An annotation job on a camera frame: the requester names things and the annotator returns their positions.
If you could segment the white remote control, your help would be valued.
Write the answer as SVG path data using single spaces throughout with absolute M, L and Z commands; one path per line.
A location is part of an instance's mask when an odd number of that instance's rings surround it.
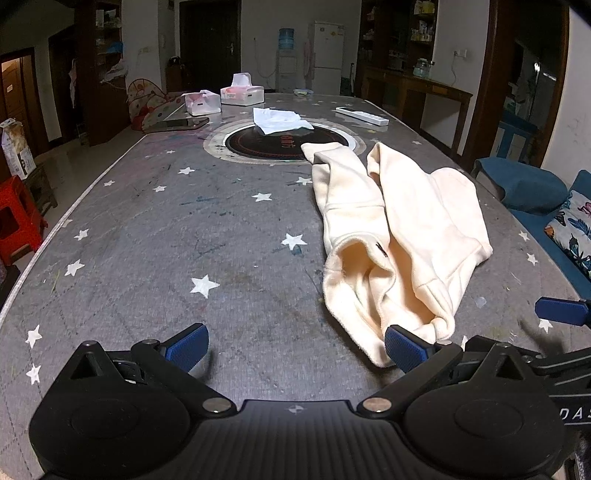
M 384 118 L 375 114 L 370 114 L 365 111 L 351 110 L 344 107 L 336 107 L 335 112 L 342 114 L 346 117 L 356 119 L 358 121 L 372 124 L 374 126 L 386 127 L 390 123 L 388 118 Z

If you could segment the small green item on table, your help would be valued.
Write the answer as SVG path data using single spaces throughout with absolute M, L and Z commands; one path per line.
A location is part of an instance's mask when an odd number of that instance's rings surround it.
M 295 88 L 294 89 L 294 95 L 298 96 L 298 97 L 310 97 L 313 94 L 314 94 L 314 91 L 310 90 L 310 89 L 304 89 L 304 88 Z

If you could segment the dark wooden side table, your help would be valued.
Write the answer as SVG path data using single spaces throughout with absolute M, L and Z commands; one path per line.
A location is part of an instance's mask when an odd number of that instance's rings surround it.
M 428 140 L 434 140 L 435 146 L 454 161 L 460 160 L 459 147 L 464 131 L 470 101 L 473 95 L 456 87 L 416 77 L 410 74 L 377 67 L 363 68 L 361 84 L 363 100 L 372 102 L 377 107 L 401 120 L 418 133 L 426 134 Z M 442 141 L 422 128 L 427 97 L 435 96 L 459 104 L 452 146 L 446 147 Z

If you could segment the red plastic stool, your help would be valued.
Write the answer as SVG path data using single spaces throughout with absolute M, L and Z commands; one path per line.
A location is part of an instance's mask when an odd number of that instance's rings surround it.
M 36 252 L 43 243 L 48 223 L 21 179 L 12 176 L 1 184 L 1 260 L 13 264 L 20 252 L 29 248 Z

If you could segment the dark wooden display cabinet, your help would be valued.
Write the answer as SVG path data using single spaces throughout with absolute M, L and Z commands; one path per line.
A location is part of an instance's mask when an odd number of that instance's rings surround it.
M 121 3 L 78 1 L 75 112 L 78 129 L 91 146 L 110 141 L 129 125 Z

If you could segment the small white pink box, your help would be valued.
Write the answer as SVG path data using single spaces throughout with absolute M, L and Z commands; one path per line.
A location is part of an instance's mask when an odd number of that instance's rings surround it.
M 221 96 L 209 90 L 185 93 L 185 109 L 193 117 L 221 113 Z

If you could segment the blue sofa cushion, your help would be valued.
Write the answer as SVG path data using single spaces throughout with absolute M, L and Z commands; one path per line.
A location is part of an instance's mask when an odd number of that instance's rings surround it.
M 481 182 L 488 180 L 489 191 L 525 227 L 526 235 L 533 237 L 554 261 L 584 299 L 590 297 L 590 278 L 587 278 L 545 234 L 545 226 L 554 218 L 571 190 L 590 200 L 590 173 L 581 170 L 571 187 L 550 171 L 504 158 L 489 157 L 475 162 L 472 172 Z

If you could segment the water dispenser with blue bottle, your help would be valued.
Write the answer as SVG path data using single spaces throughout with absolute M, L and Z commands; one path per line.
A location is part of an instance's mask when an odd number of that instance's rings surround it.
M 276 91 L 287 93 L 297 83 L 297 51 L 294 28 L 280 28 L 276 51 Z

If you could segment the cream sweatshirt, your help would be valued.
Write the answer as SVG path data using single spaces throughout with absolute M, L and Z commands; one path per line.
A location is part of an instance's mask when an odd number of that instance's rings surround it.
M 492 253 L 474 183 L 425 172 L 377 143 L 365 161 L 339 143 L 305 143 L 324 225 L 325 305 L 370 361 L 392 365 L 386 331 L 449 340 L 476 267 Z

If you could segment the grey star pattern table cover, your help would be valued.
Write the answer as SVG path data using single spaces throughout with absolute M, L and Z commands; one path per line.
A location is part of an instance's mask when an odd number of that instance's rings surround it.
M 325 305 L 311 163 L 209 155 L 199 130 L 145 135 L 73 202 L 1 313 L 5 479 L 549 479 L 590 475 L 590 330 L 540 319 L 580 297 L 510 211 L 400 121 L 346 124 L 331 98 L 270 97 L 471 180 L 493 248 L 447 341 L 446 385 L 394 417 L 363 399 L 404 375 L 374 365 Z M 194 323 L 189 374 L 235 403 L 199 417 L 132 359 Z

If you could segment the white printed paper bag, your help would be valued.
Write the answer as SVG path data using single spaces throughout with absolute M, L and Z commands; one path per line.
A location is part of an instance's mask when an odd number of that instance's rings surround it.
M 0 127 L 1 146 L 11 175 L 25 180 L 35 170 L 36 164 L 25 138 L 23 124 L 8 118 Z

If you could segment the butterfly pattern pillow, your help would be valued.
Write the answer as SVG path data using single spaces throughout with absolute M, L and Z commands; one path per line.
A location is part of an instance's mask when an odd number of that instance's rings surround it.
M 590 278 L 590 200 L 571 190 L 544 232 Z

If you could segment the white crumpled cloth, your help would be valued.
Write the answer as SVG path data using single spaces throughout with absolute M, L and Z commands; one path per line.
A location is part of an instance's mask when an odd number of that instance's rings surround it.
M 252 110 L 252 120 L 254 125 L 263 131 L 264 135 L 298 129 L 314 129 L 310 122 L 301 118 L 294 111 L 254 108 Z

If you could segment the white refrigerator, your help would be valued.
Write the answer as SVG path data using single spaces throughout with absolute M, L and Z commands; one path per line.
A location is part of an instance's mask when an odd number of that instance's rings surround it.
M 318 94 L 339 95 L 342 78 L 342 55 L 345 27 L 315 21 L 308 27 L 307 88 Z

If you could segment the pink white tissue box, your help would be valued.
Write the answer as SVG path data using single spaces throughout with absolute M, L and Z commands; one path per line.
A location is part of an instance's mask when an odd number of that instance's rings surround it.
M 252 84 L 252 76 L 247 72 L 235 73 L 232 83 L 221 89 L 221 103 L 231 106 L 252 106 L 263 104 L 264 88 Z

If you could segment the dark tablet on table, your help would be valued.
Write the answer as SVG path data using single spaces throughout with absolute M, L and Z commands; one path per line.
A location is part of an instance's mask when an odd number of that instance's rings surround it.
M 208 117 L 169 119 L 147 126 L 143 129 L 143 132 L 145 134 L 150 134 L 172 131 L 192 131 L 204 128 L 204 126 L 207 126 L 208 123 Z

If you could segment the round black induction cooktop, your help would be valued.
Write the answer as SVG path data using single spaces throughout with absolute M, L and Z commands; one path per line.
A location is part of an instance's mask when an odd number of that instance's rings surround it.
M 252 165 L 304 164 L 301 145 L 339 143 L 361 155 L 367 144 L 351 129 L 329 120 L 311 120 L 314 129 L 297 129 L 264 135 L 252 120 L 226 123 L 213 129 L 204 139 L 204 150 L 231 163 Z

